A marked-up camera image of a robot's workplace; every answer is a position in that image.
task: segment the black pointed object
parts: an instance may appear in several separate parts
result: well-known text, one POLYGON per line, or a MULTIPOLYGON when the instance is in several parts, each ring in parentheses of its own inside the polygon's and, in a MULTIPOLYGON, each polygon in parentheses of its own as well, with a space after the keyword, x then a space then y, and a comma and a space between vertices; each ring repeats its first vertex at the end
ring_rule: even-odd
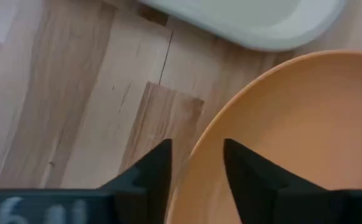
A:
POLYGON ((362 223, 362 190, 325 190, 231 139, 224 162, 243 224, 362 223))
POLYGON ((171 183, 171 149, 170 139, 162 141, 116 179, 100 187, 118 192, 118 218, 123 223, 164 223, 171 183), (143 197, 130 197, 129 191, 143 197))
POLYGON ((171 158, 167 139, 99 189, 1 189, 0 224, 162 224, 171 158))

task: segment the white plastic container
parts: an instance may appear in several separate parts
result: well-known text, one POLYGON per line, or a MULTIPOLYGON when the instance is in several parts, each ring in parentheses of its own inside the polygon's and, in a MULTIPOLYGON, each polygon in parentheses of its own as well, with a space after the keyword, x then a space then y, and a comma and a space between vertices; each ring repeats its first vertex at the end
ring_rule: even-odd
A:
POLYGON ((326 31, 346 0, 143 0, 245 47, 281 51, 326 31))

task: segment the orange bowl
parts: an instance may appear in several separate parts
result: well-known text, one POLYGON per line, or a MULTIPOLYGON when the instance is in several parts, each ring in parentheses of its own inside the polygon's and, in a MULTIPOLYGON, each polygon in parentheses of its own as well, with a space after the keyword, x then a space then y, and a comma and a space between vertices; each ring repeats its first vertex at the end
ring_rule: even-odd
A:
POLYGON ((240 223, 222 160, 225 138, 326 189, 362 189, 362 53, 295 58, 233 97, 193 149, 168 223, 240 223))

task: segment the white tray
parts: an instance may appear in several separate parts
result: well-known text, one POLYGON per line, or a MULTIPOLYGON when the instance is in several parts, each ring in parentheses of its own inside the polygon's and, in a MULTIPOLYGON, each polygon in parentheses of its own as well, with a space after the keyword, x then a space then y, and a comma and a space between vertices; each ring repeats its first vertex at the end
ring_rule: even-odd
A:
POLYGON ((345 0, 142 1, 245 47, 270 51, 317 38, 345 5, 345 0))

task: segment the wooden floor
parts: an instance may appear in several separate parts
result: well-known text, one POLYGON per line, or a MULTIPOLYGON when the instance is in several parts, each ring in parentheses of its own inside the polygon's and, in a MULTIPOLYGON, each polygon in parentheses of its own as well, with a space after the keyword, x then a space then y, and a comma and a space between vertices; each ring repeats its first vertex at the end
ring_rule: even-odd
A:
POLYGON ((282 53, 121 1, 0 0, 0 187, 98 187, 163 138, 174 138, 179 177, 210 120, 261 73, 308 52, 362 50, 362 0, 282 53))

